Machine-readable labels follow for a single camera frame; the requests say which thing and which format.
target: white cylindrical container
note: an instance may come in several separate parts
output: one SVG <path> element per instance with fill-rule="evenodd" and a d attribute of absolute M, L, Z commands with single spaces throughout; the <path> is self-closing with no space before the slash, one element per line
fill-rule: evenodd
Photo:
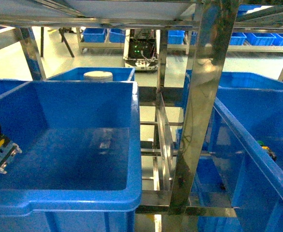
<path fill-rule="evenodd" d="M 113 74 L 106 71 L 92 71 L 84 74 L 85 81 L 113 81 Z"/>

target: gray floor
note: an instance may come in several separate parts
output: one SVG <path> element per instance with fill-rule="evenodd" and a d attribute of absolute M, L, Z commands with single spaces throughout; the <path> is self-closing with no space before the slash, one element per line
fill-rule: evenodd
<path fill-rule="evenodd" d="M 40 46 L 40 28 L 33 28 Z M 44 58 L 43 66 L 47 77 L 70 70 L 75 67 L 123 67 L 122 51 L 118 50 L 94 50 L 89 49 L 83 53 L 77 43 L 76 34 L 67 34 L 66 38 L 75 54 L 71 58 L 57 30 L 48 31 L 45 29 Z M 166 81 L 168 87 L 182 87 L 187 57 L 181 52 L 169 54 L 167 60 Z M 229 53 L 224 65 L 226 72 L 252 72 L 258 73 L 273 79 L 277 79 L 283 67 L 283 54 L 270 53 Z M 137 73 L 136 81 L 139 86 L 156 86 L 156 73 Z M 30 72 L 25 61 L 19 43 L 13 44 L 0 50 L 0 79 L 31 80 Z M 178 121 L 179 109 L 168 108 L 169 121 Z M 141 120 L 153 121 L 155 109 L 153 107 L 141 107 Z M 172 127 L 172 134 L 175 139 L 175 127 Z M 153 127 L 141 127 L 141 139 L 151 140 L 153 138 Z M 152 158 L 142 158 L 144 176 L 152 176 Z M 143 182 L 144 189 L 153 189 L 152 181 Z M 153 231 L 154 218 L 151 216 L 137 216 L 137 231 Z"/>

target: white lid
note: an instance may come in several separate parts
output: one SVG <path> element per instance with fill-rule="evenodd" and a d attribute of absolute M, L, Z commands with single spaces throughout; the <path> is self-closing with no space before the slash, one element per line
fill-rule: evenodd
<path fill-rule="evenodd" d="M 94 79 L 94 80 L 103 80 L 107 78 L 113 78 L 113 74 L 111 72 L 106 71 L 91 71 L 86 72 L 84 74 L 85 79 Z"/>

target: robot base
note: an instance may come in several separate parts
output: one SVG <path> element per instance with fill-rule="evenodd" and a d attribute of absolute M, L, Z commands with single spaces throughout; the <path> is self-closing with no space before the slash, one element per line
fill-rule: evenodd
<path fill-rule="evenodd" d="M 136 71 L 156 71 L 158 68 L 157 62 L 149 62 L 144 59 L 125 60 L 126 68 L 135 68 Z"/>

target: stainless steel shelf frame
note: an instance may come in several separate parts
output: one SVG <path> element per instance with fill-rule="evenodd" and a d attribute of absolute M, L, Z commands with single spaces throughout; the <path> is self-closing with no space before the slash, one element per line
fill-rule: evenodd
<path fill-rule="evenodd" d="M 159 69 L 156 87 L 140 87 L 141 106 L 156 107 L 155 122 L 141 122 L 142 125 L 154 125 L 155 137 L 153 147 L 142 147 L 141 155 L 153 157 L 153 176 L 144 179 L 153 180 L 154 190 L 143 190 L 137 214 L 154 215 L 157 231 L 182 231 L 182 220 L 186 216 L 236 217 L 234 208 L 230 206 L 225 194 L 211 194 L 211 207 L 200 206 L 198 198 L 190 196 L 196 173 L 197 163 L 201 155 L 202 144 L 210 119 L 214 98 L 218 89 L 228 44 L 233 30 L 250 32 L 278 31 L 283 33 L 283 25 L 265 24 L 263 22 L 236 22 L 239 4 L 254 4 L 255 0 L 115 0 L 128 2 L 176 2 L 197 3 L 194 20 L 169 19 L 114 19 L 85 17 L 68 5 L 53 0 L 35 0 L 42 6 L 51 7 L 68 14 L 68 17 L 43 16 L 2 16 L 0 25 L 20 27 L 60 26 L 60 27 L 102 27 L 121 29 L 160 29 L 161 42 L 159 53 Z M 275 2 L 283 5 L 283 0 L 263 0 L 259 4 L 268 5 Z M 167 31 L 182 29 L 198 31 L 195 46 L 190 46 L 187 63 L 187 75 L 192 72 L 187 110 L 183 122 L 169 123 L 165 107 L 177 106 L 182 100 L 182 89 L 165 87 L 165 68 L 167 57 Z M 37 45 L 31 29 L 10 29 L 1 37 L 7 37 L 0 43 L 0 48 L 9 43 L 22 42 L 33 79 L 45 78 Z M 204 39 L 209 38 L 207 46 Z M 170 134 L 170 126 L 183 123 L 183 134 L 178 151 L 174 150 Z M 162 160 L 163 179 L 161 185 L 158 161 Z"/>

